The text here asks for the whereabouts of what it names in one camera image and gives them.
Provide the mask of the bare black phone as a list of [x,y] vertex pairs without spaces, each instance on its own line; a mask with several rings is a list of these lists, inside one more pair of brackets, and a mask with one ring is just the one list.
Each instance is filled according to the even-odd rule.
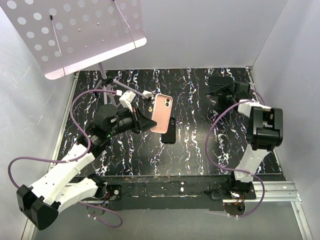
[[208,84],[210,86],[224,86],[234,82],[234,79],[230,76],[210,76],[208,78]]

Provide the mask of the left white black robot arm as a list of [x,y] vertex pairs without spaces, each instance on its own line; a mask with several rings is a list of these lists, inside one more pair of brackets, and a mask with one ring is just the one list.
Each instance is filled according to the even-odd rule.
[[17,189],[19,210],[38,230],[44,230],[66,208],[87,198],[103,199],[107,183],[95,173],[72,186],[67,184],[110,145],[112,137],[126,131],[141,134],[156,125],[136,107],[118,110],[112,104],[103,105],[85,129],[89,139],[81,135],[48,173],[30,186],[23,184]]

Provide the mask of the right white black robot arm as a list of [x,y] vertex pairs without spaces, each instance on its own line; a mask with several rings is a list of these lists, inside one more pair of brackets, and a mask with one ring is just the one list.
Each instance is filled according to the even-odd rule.
[[274,148],[283,141],[283,110],[272,108],[250,99],[250,85],[244,82],[214,86],[210,96],[217,98],[217,105],[221,114],[215,119],[215,126],[219,120],[232,109],[248,117],[246,128],[247,147],[236,168],[227,168],[213,163],[221,170],[231,172],[229,179],[216,188],[232,199],[249,194],[253,189],[253,179],[256,170]]

